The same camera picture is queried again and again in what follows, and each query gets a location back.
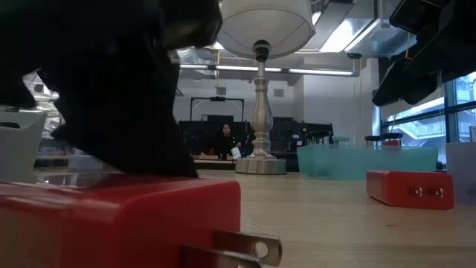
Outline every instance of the translucent plastic bin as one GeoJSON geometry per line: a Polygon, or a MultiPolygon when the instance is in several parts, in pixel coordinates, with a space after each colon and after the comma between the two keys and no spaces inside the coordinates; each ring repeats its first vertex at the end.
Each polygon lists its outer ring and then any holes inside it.
{"type": "Polygon", "coordinates": [[[438,149],[430,147],[346,147],[313,144],[297,149],[299,170],[325,179],[365,179],[367,170],[434,172],[438,149]]]}

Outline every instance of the table lamp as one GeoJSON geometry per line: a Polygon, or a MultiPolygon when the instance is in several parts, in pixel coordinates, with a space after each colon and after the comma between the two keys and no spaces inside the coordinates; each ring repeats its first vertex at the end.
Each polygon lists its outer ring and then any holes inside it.
{"type": "Polygon", "coordinates": [[[224,49],[240,57],[256,59],[258,76],[251,127],[255,131],[253,153],[237,160],[236,171],[252,174],[285,174],[286,160],[269,153],[273,115],[268,102],[267,59],[301,49],[315,34],[308,0],[224,0],[223,26],[218,40],[224,49]]]}

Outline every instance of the lamp shade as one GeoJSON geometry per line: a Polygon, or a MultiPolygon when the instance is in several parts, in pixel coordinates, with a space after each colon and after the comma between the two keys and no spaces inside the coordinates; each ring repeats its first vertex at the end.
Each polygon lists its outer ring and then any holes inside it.
{"type": "Polygon", "coordinates": [[[271,45],[269,59],[301,49],[315,34],[309,0],[223,0],[218,41],[240,57],[254,58],[258,40],[271,45]]]}

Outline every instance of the wall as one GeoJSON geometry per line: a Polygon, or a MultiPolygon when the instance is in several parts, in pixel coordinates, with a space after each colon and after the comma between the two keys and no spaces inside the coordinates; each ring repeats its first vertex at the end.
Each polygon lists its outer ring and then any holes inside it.
{"type": "Polygon", "coordinates": [[[293,106],[294,106],[293,118],[296,121],[303,121],[304,120],[304,76],[301,76],[300,79],[295,84],[293,106]]]}
{"type": "MultiPolygon", "coordinates": [[[[188,121],[190,118],[190,97],[215,97],[215,80],[180,80],[178,88],[184,93],[184,97],[177,97],[173,107],[173,114],[177,121],[188,121]]],[[[244,119],[251,120],[254,108],[255,85],[247,80],[220,80],[220,86],[227,88],[227,98],[245,99],[244,119]]],[[[268,99],[274,117],[293,117],[294,116],[294,88],[288,86],[286,81],[270,81],[268,84],[268,99]],[[284,97],[274,97],[274,89],[284,89],[284,97]]],[[[194,121],[199,121],[202,115],[232,115],[235,121],[241,121],[241,102],[211,102],[203,100],[193,102],[194,121]]]]}
{"type": "MultiPolygon", "coordinates": [[[[316,124],[332,123],[335,135],[350,137],[351,143],[364,144],[366,135],[378,135],[380,111],[372,103],[372,91],[379,86],[378,60],[368,59],[360,77],[302,76],[294,87],[285,81],[270,81],[268,98],[275,117],[293,117],[297,121],[316,124]],[[274,97],[274,89],[284,89],[284,98],[274,97]]],[[[216,96],[215,80],[180,80],[178,87],[185,94],[176,98],[174,116],[177,121],[189,120],[190,97],[216,96]]],[[[247,80],[220,80],[227,87],[227,98],[245,99],[245,120],[251,120],[255,85],[247,80]]],[[[241,103],[194,101],[193,120],[202,115],[233,115],[241,121],[241,103]]]]}
{"type": "Polygon", "coordinates": [[[379,110],[372,103],[372,91],[378,86],[377,59],[367,60],[360,77],[304,76],[303,119],[332,123],[335,135],[364,144],[366,135],[379,134],[379,110]]]}

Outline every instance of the lamp base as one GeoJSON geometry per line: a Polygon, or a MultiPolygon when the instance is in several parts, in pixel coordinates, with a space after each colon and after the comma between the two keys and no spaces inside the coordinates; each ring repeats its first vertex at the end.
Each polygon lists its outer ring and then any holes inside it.
{"type": "Polygon", "coordinates": [[[238,159],[237,173],[259,175],[286,174],[286,160],[284,159],[255,159],[253,157],[238,159]]]}

